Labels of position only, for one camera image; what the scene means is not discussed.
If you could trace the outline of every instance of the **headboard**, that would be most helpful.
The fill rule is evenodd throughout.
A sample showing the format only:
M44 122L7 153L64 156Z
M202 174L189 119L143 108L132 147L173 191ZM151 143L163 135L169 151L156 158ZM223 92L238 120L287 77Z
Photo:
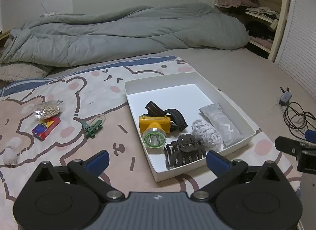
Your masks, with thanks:
M73 13L103 14L138 5L164 6L171 4L193 3L199 0L72 0Z

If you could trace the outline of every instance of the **blue and red box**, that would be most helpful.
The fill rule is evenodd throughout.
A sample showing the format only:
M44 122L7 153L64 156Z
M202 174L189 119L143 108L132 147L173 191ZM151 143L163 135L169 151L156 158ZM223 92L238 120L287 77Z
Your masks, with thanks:
M34 127L32 133L38 137L41 141L44 141L49 133L60 123L59 116L54 116L46 120L40 121L40 123Z

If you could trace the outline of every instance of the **green clothespin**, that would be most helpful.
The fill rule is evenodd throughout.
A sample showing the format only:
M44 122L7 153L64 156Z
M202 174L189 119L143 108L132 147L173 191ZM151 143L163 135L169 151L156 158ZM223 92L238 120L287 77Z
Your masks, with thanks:
M95 122L92 126L89 126L86 121L81 121L81 125L83 126L83 130L85 135L89 138L94 138L95 134L102 129L101 126L102 120L99 119L97 122Z

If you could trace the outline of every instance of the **gray-green quilt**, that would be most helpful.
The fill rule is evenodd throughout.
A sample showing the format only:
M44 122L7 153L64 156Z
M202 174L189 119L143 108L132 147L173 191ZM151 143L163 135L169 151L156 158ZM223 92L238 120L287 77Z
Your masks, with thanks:
M0 63L71 67L171 49L236 49L249 36L238 19L205 3L139 6L103 15L57 14L11 30Z

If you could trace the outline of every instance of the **coiled black cord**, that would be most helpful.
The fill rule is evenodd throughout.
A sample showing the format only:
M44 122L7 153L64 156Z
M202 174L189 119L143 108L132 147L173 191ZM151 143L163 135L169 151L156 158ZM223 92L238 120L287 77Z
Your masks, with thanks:
M295 110L291 106L292 104L297 104L300 107L300 109L302 110L302 112L298 112L297 110ZM294 112L294 116L291 116L291 117L289 116L289 109ZM312 119L312 120L316 121L315 116L310 112L305 112L303 110L302 106L299 105L297 102L290 102L286 106L286 109L283 113L283 119L284 119L285 124L288 126L290 133L300 140L306 141L305 138L301 138L301 137L297 136L296 134L294 134L292 132L292 129L299 131L303 136L304 136L304 132L306 130L309 130L310 127L314 128L314 130L316 130L316 128L308 121L308 119Z

